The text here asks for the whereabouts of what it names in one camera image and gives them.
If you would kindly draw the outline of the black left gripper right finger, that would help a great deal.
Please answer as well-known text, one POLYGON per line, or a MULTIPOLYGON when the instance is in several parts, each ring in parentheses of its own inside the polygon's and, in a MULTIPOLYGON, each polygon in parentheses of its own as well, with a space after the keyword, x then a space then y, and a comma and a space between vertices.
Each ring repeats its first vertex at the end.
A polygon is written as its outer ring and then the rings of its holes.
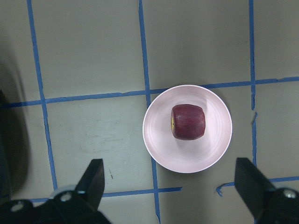
POLYGON ((235 188, 256 220, 260 219, 276 191, 276 187, 248 158, 236 159, 235 188))

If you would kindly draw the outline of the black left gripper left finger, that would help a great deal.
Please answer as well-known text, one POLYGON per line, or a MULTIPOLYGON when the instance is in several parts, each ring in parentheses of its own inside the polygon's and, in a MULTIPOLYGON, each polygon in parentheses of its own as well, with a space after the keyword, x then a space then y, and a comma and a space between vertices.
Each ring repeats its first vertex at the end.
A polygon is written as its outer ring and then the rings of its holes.
POLYGON ((94 210, 98 210, 104 193, 103 159, 92 159, 75 187, 78 193, 94 210))

